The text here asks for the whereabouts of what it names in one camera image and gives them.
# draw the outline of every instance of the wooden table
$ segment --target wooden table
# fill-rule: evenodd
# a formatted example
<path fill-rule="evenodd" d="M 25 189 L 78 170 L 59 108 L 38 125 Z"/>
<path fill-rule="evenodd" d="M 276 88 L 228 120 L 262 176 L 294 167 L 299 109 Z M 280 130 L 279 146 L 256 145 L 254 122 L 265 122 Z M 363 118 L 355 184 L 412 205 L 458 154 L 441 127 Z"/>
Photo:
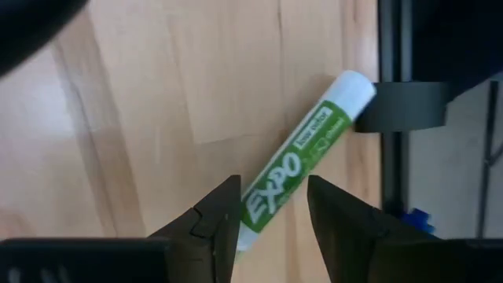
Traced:
<path fill-rule="evenodd" d="M 144 237 L 248 184 L 334 76 L 377 79 L 375 0 L 93 1 L 0 82 L 0 237 Z M 315 169 L 378 205 L 380 145 Z M 305 184 L 235 282 L 327 282 Z"/>

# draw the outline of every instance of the black tape roll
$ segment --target black tape roll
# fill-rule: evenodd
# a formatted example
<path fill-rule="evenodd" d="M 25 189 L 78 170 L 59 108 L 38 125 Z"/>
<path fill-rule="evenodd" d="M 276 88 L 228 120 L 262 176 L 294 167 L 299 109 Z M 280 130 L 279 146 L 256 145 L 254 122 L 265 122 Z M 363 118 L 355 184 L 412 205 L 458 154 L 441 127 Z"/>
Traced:
<path fill-rule="evenodd" d="M 446 83 L 375 83 L 377 95 L 356 122 L 356 131 L 399 132 L 446 122 Z"/>

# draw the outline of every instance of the black cable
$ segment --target black cable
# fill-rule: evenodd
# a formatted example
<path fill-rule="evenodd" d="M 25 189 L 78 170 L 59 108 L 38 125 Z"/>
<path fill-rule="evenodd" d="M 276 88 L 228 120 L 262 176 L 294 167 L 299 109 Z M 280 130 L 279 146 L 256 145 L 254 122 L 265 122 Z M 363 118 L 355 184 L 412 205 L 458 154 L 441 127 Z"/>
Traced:
<path fill-rule="evenodd" d="M 489 84 L 489 97 L 487 99 L 486 133 L 484 135 L 483 166 L 480 180 L 479 195 L 479 221 L 477 222 L 477 237 L 484 237 L 486 227 L 487 193 L 489 191 L 491 150 L 493 147 L 494 124 L 496 120 L 497 93 L 499 82 L 491 81 Z"/>

